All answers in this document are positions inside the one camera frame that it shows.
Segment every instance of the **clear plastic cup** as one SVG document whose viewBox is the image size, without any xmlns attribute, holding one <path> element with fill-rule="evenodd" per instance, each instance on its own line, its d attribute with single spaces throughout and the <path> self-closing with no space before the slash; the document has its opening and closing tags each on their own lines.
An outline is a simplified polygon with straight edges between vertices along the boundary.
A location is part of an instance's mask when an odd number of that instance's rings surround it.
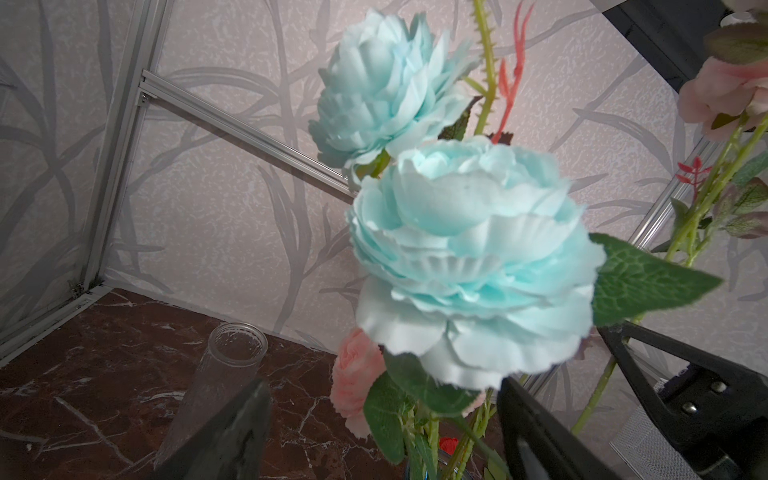
<svg viewBox="0 0 768 480">
<path fill-rule="evenodd" d="M 210 333 L 192 384 L 157 450 L 155 468 L 253 380 L 266 348 L 264 334 L 246 323 L 223 323 Z"/>
</svg>

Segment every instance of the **bolt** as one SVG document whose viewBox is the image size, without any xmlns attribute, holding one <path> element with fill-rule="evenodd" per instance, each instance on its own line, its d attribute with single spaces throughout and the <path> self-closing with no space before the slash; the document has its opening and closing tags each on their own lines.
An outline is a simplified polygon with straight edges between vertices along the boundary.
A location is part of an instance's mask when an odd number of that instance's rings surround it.
<svg viewBox="0 0 768 480">
<path fill-rule="evenodd" d="M 693 415 L 694 413 L 698 412 L 698 410 L 699 409 L 697 409 L 696 406 L 691 402 L 685 402 L 683 404 L 683 411 L 688 415 Z"/>
<path fill-rule="evenodd" d="M 723 393 L 728 388 L 728 385 L 718 380 L 716 382 L 712 382 L 712 385 L 710 385 L 710 388 L 715 393 Z"/>
</svg>

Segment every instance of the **brown marble table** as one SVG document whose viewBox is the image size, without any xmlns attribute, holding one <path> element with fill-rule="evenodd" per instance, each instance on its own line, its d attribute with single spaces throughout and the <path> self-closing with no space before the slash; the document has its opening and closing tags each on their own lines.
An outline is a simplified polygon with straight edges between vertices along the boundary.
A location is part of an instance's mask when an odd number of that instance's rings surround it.
<svg viewBox="0 0 768 480">
<path fill-rule="evenodd" d="M 46 336 L 0 369 L 0 478 L 143 478 L 219 324 L 113 290 Z M 269 342 L 262 478 L 402 478 L 333 411 L 333 355 Z"/>
</svg>

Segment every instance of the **blue flower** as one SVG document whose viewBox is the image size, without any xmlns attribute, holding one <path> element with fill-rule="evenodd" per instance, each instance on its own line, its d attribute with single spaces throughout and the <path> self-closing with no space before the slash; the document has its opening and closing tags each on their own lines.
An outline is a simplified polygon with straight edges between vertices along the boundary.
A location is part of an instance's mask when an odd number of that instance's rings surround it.
<svg viewBox="0 0 768 480">
<path fill-rule="evenodd" d="M 435 43 L 426 15 L 402 18 L 370 10 L 351 25 L 320 69 L 325 89 L 309 131 L 318 158 L 332 168 L 370 164 L 386 149 L 395 156 L 435 139 L 471 98 L 456 81 L 476 66 L 464 43 L 448 57 L 449 40 Z"/>
<path fill-rule="evenodd" d="M 486 137 L 402 152 L 348 213 L 358 325 L 441 382 L 498 388 L 573 356 L 606 256 L 549 154 Z"/>
</svg>

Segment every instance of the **pink flower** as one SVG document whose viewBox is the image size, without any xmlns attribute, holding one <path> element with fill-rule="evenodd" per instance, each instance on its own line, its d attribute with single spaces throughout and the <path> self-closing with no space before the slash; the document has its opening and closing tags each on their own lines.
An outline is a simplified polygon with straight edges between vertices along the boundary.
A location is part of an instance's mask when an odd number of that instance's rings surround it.
<svg viewBox="0 0 768 480">
<path fill-rule="evenodd" d="M 478 398 L 475 399 L 474 402 L 470 406 L 468 406 L 466 409 L 464 409 L 464 412 L 462 412 L 463 416 L 467 416 L 470 413 L 474 412 L 475 409 L 477 409 L 482 403 L 485 401 L 485 392 L 480 392 L 480 395 L 478 395 Z"/>
<path fill-rule="evenodd" d="M 680 89 L 677 106 L 687 123 L 703 123 L 704 135 L 711 140 L 727 140 L 738 124 L 734 120 L 712 130 L 718 114 L 738 117 L 746 110 L 750 116 L 745 127 L 748 130 L 768 111 L 768 61 L 731 65 L 708 58 L 696 78 Z"/>
<path fill-rule="evenodd" d="M 362 406 L 371 385 L 385 371 L 379 346 L 361 329 L 354 329 L 342 340 L 333 363 L 330 398 L 333 408 L 346 419 L 346 427 L 360 439 L 371 433 Z"/>
</svg>

